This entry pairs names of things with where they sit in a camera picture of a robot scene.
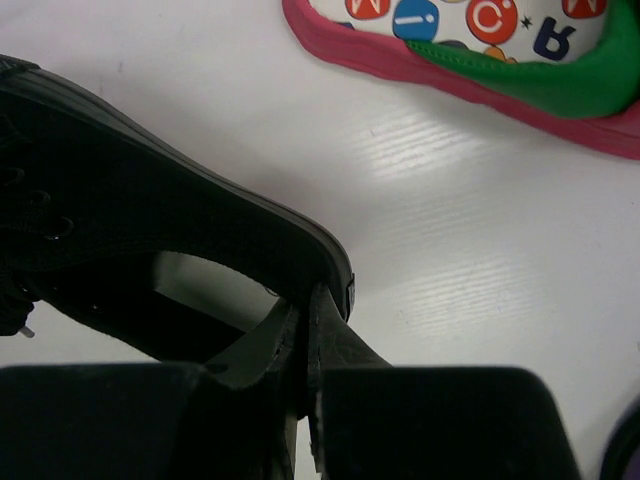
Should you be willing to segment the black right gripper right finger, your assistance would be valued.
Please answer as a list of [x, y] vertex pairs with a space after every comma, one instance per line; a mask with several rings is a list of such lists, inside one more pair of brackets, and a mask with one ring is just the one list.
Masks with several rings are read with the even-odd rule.
[[395, 367], [341, 318], [318, 285], [307, 385], [325, 479], [576, 479], [555, 400], [509, 366]]

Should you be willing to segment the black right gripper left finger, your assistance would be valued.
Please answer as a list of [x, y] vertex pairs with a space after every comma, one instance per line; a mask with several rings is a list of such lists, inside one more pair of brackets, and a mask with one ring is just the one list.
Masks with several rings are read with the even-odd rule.
[[1, 372], [5, 479], [290, 479], [300, 313], [278, 301], [205, 365]]

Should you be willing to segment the pink sandal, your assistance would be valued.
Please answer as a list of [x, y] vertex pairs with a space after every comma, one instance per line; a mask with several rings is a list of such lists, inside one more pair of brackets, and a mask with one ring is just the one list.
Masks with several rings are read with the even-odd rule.
[[282, 10], [323, 61], [639, 156], [635, 1], [286, 1]]

